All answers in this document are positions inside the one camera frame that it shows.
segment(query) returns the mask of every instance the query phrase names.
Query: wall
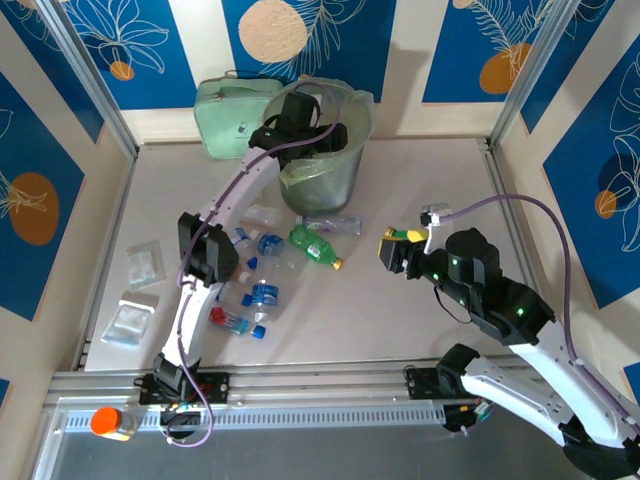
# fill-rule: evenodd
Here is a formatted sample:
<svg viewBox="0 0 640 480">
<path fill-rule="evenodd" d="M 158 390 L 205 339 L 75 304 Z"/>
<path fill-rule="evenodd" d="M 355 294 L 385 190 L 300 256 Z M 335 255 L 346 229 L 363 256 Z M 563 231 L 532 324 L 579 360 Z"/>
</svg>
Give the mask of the wall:
<svg viewBox="0 0 640 480">
<path fill-rule="evenodd" d="M 640 9 L 636 0 L 602 8 L 568 30 L 573 38 L 565 33 L 499 153 L 515 190 L 561 215 L 571 236 L 577 345 L 631 395 L 622 368 L 640 358 Z M 524 212 L 546 296 L 560 311 L 558 237 L 544 213 Z"/>
<path fill-rule="evenodd" d="M 22 469 L 52 373 L 69 368 L 130 166 L 55 42 L 35 29 L 37 14 L 10 3 L 0 0 L 0 478 L 7 479 Z"/>
<path fill-rule="evenodd" d="M 286 81 L 337 77 L 371 91 L 378 137 L 486 135 L 552 3 L 70 0 L 64 7 L 144 143 L 198 140 L 196 86 L 234 69 Z"/>
</svg>

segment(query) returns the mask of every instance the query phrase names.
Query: blue bottle cap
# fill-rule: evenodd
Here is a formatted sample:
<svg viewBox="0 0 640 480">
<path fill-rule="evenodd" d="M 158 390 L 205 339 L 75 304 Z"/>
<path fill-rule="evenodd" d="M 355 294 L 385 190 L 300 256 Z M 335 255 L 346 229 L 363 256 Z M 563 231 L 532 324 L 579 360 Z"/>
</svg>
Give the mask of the blue bottle cap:
<svg viewBox="0 0 640 480">
<path fill-rule="evenodd" d="M 257 339 L 262 339 L 264 338 L 265 333 L 267 333 L 266 328 L 264 328 L 262 325 L 256 325 L 256 327 L 251 332 L 251 335 L 253 335 Z"/>
</svg>

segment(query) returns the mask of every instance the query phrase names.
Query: white table surface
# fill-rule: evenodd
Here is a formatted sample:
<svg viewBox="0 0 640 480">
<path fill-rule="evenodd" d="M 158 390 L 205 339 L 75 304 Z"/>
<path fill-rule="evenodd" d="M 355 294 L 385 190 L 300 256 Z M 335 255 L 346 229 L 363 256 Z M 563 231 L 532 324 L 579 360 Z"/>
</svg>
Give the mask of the white table surface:
<svg viewBox="0 0 640 480">
<path fill-rule="evenodd" d="M 179 300 L 177 222 L 184 211 L 197 212 L 231 175 L 236 162 L 216 162 L 201 145 L 143 148 L 137 161 L 124 217 L 89 350 L 85 370 L 150 368 L 165 343 Z M 340 271 L 307 262 L 292 286 L 281 293 L 283 311 L 265 323 L 263 340 L 238 337 L 207 325 L 202 366 L 266 365 L 440 357 L 455 343 L 484 354 L 506 353 L 474 325 L 460 325 L 436 303 L 426 280 L 407 281 L 385 270 L 377 257 L 388 226 L 419 227 L 423 205 L 448 202 L 457 211 L 495 194 L 474 139 L 376 140 L 364 151 L 355 192 L 345 213 L 363 218 L 360 237 L 326 235 L 345 263 Z M 283 236 L 294 214 L 279 195 L 277 182 L 262 202 L 285 212 Z M 475 226 L 500 250 L 505 275 L 522 281 L 522 272 L 498 204 L 484 207 L 454 224 Z M 138 348 L 99 340 L 128 288 L 126 250 L 158 240 L 167 280 L 143 293 L 160 302 Z M 461 307 L 446 305 L 466 320 Z"/>
</svg>

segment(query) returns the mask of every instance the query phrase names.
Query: green plastic bottle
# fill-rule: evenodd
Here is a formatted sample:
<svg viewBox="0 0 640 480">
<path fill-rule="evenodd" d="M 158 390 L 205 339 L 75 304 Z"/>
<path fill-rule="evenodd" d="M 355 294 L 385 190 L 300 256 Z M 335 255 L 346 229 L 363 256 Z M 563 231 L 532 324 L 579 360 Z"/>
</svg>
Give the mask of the green plastic bottle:
<svg viewBox="0 0 640 480">
<path fill-rule="evenodd" d="M 331 265 L 336 270 L 342 267 L 342 259 L 335 254 L 331 244 L 302 225 L 296 225 L 291 230 L 289 242 L 305 252 L 307 257 L 316 263 Z"/>
</svg>

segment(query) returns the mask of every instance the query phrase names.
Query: white bottle cap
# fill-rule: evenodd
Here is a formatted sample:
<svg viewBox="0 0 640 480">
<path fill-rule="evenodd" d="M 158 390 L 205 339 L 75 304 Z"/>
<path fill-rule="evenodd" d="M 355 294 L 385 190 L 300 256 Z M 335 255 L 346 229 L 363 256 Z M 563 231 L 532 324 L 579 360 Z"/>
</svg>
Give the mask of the white bottle cap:
<svg viewBox="0 0 640 480">
<path fill-rule="evenodd" d="M 249 272 L 242 272 L 238 277 L 238 281 L 242 284 L 247 283 L 247 280 L 249 280 L 250 276 L 251 274 Z"/>
</svg>

